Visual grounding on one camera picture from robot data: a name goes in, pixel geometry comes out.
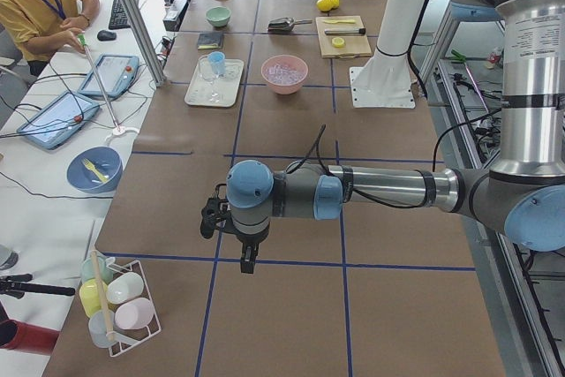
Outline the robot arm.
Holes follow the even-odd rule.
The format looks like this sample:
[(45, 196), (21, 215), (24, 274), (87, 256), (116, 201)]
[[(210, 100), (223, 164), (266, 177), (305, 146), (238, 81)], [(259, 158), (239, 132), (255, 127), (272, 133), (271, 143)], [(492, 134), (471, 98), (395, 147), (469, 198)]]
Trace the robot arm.
[(505, 23), (500, 152), (486, 170), (387, 170), (247, 160), (227, 176), (224, 231), (252, 273), (274, 217), (335, 219), (351, 200), (466, 215), (533, 251), (564, 245), (564, 0), (457, 0)]

